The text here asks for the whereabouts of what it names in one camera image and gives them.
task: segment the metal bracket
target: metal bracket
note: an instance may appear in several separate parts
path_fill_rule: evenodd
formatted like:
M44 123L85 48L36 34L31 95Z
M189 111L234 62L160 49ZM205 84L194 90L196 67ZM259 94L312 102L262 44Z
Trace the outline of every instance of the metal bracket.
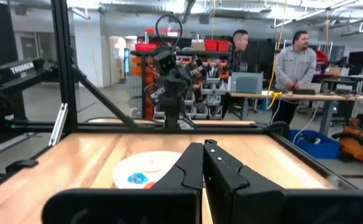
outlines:
M62 103L57 114L55 126L53 127L52 135L50 136L48 146L53 147L60 141L67 113L68 113L68 103Z

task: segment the gray jacket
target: gray jacket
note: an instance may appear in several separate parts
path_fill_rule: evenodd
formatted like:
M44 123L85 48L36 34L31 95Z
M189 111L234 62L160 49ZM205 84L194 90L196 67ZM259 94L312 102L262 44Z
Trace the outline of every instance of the gray jacket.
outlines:
M293 46L285 47L275 57L275 87L287 89L287 81L311 83L316 71L316 52L308 48L302 52L293 51Z

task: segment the workbench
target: workbench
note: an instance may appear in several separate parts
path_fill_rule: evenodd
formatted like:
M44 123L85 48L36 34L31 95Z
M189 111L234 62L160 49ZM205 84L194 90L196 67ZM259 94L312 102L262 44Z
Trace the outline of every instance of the workbench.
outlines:
M92 123L122 125L118 119ZM136 120L140 124L153 121ZM252 121L195 121L201 124L240 125ZM304 152L284 138L266 134L86 134L73 133L37 158L39 164L22 169L0 185L0 224L38 224L45 202L72 188L115 188L112 172L123 159L140 152L183 152L191 142L215 139L218 145L251 169L286 189L334 189L328 177L304 163ZM203 194L203 223L211 215Z
M241 109L241 120L246 120L248 115L248 99L266 99L272 100L272 94L267 94L268 91L263 91L262 94L254 94L254 93L229 93L231 97L240 97L244 98L244 103ZM295 101L324 101L323 108L323 117L321 119L321 126L319 128L319 132L325 135L328 135L329 124L331 123L333 107L335 101L363 101L362 95L355 95L350 97L339 96L339 95L326 95L317 93L315 95L299 95L293 94L292 96L288 96L286 94L282 94L277 97L277 99L284 100L295 100Z

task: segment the floor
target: floor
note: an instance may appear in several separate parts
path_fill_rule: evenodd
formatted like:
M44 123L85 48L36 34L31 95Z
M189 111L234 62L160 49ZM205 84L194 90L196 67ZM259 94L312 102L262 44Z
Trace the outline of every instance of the floor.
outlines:
M129 106L129 95L127 87L124 85L114 85L101 89L121 111L131 115L132 109ZM27 117L32 121L55 121L60 106L60 89L58 85L42 84L30 88L23 92L25 110ZM113 114L95 98L85 88L76 89L76 106L78 110L78 120L86 121L96 117L114 117ZM263 113L250 112L248 119L256 122L268 123L271 114L267 111ZM226 115L226 120L238 119L232 113ZM301 129L310 120L308 115L296 114L292 121L292 129ZM320 119L315 119L307 129L319 130ZM329 135L341 132L341 126L329 129ZM0 174L5 173L5 168L14 161L30 158L37 154L48 144L49 133L29 133L24 136L12 139L0 145ZM363 175L363 167L359 163L343 163L338 160L319 160L329 169L339 175ZM363 178L348 178L348 181L363 189Z

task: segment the white plate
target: white plate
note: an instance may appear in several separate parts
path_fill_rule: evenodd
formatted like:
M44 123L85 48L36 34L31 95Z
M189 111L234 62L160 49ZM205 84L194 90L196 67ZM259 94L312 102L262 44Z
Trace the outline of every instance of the white plate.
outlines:
M121 161L113 171L113 181L119 189L143 189L149 182L160 180L182 154L169 151L142 152ZM130 183L128 177L143 173L148 179L143 184Z

